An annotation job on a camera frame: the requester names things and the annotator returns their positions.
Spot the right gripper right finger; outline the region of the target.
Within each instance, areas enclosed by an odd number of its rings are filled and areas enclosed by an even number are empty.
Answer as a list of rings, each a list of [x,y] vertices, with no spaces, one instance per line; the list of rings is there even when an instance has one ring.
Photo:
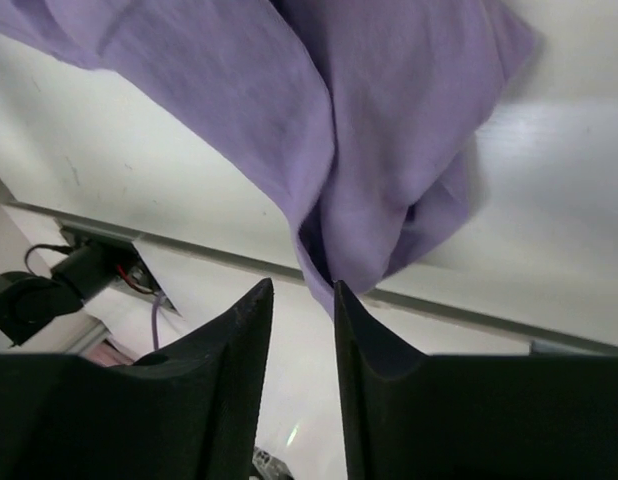
[[[352,479],[618,479],[618,358],[428,355],[344,283],[334,327]]]

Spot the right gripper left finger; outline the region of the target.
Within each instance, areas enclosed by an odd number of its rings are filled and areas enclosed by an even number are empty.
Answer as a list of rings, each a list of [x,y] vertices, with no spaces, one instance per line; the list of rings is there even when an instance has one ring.
[[[131,365],[0,354],[0,479],[246,479],[273,320],[264,279]]]

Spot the purple t shirt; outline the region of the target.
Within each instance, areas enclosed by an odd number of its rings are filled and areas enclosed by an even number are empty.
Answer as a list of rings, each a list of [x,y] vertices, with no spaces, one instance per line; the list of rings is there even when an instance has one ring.
[[[465,145],[535,47],[500,1],[0,1],[0,33],[121,75],[222,154],[326,310],[467,222]]]

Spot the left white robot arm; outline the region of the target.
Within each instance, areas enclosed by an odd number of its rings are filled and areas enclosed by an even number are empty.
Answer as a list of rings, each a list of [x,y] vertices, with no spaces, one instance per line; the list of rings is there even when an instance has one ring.
[[[0,331],[16,346],[55,318],[82,310],[139,260],[129,247],[96,240],[42,247],[66,256],[48,277],[22,271],[0,274]]]

